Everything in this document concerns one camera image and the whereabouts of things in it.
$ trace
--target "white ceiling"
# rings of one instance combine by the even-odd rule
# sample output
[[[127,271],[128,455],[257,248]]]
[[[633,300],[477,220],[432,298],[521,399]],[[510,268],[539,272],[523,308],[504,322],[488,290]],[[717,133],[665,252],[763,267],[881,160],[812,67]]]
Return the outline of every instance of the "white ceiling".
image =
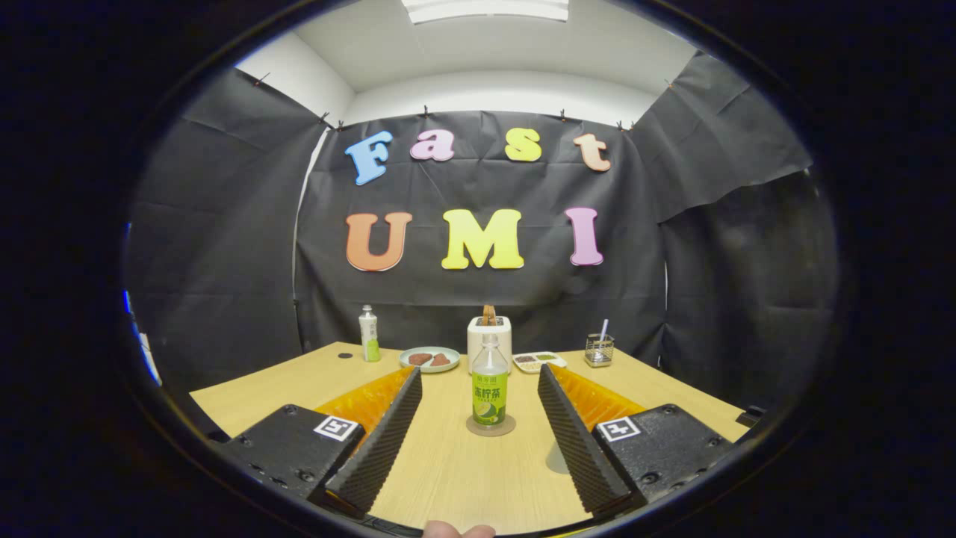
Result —
[[[460,71],[599,78],[659,95],[694,47],[605,0],[571,0],[568,22],[463,17],[412,25],[401,0],[358,0],[295,33],[356,92]]]

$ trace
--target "plastic bottle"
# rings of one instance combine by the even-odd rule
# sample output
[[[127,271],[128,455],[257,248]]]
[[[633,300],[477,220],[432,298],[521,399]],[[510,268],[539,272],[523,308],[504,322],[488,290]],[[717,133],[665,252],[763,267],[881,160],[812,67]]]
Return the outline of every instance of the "plastic bottle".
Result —
[[[365,362],[377,363],[379,355],[379,318],[372,313],[372,305],[367,304],[358,316],[358,326],[361,328],[361,350]]]
[[[487,428],[505,421],[508,361],[498,350],[498,335],[484,334],[482,350],[471,362],[471,418]]]

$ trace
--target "metal basket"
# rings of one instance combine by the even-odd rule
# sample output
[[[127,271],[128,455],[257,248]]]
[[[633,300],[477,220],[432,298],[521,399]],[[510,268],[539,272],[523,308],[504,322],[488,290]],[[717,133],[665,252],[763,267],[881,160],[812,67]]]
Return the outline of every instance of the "metal basket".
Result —
[[[610,334],[604,335],[604,340],[600,340],[600,334],[589,334],[584,344],[584,359],[591,366],[607,366],[611,364],[611,358],[614,356],[614,337]]]

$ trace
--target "white plate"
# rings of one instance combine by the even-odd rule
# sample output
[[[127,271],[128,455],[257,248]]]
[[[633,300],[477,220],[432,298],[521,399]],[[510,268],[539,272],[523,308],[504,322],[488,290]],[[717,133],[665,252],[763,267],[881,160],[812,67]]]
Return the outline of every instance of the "white plate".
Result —
[[[524,356],[534,357],[534,361],[519,363],[515,359],[518,357]],[[544,365],[554,365],[562,368],[568,368],[568,361],[561,358],[557,353],[552,353],[550,351],[535,351],[534,353],[514,353],[511,357],[511,360],[514,361],[514,364],[521,369],[521,371],[526,371],[527,373],[541,373],[541,367]]]
[[[445,357],[448,357],[448,360],[451,361],[443,366],[429,366],[431,361],[435,360],[434,358],[430,359],[428,362],[424,363],[422,368],[422,373],[438,373],[440,371],[451,370],[458,366],[462,356],[458,351],[454,349],[448,349],[447,347],[438,347],[438,346],[425,346],[425,347],[413,347],[406,351],[403,351],[399,355],[399,362],[402,363],[402,366],[415,366],[408,364],[408,357],[414,355],[415,353],[429,353],[432,355],[437,355],[439,353],[444,353]]]

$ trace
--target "white wall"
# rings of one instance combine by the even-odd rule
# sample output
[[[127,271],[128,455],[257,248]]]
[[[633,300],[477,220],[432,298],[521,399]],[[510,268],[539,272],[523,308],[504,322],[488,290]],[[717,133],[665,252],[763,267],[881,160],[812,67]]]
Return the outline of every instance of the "white wall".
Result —
[[[312,47],[292,32],[247,56],[236,68],[256,78],[268,73],[264,84],[318,116],[328,112],[325,120],[331,124],[345,119],[345,110],[356,94]]]
[[[629,127],[658,96],[589,78],[535,71],[472,71],[413,78],[361,92],[345,112],[345,124],[408,114],[501,110],[560,114]]]

